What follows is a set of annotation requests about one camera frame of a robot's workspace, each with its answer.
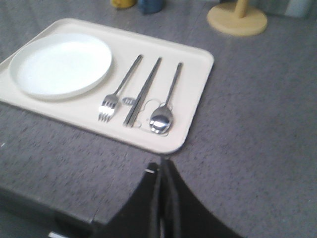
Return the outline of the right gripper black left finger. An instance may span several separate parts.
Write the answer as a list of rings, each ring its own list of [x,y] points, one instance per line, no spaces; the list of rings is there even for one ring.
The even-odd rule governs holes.
[[[92,237],[159,238],[161,173],[149,163],[131,197],[119,212]]]

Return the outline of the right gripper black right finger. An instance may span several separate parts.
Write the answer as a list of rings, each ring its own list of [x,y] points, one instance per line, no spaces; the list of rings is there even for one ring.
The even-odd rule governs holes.
[[[239,238],[193,194],[175,164],[161,159],[161,215],[165,238]]]

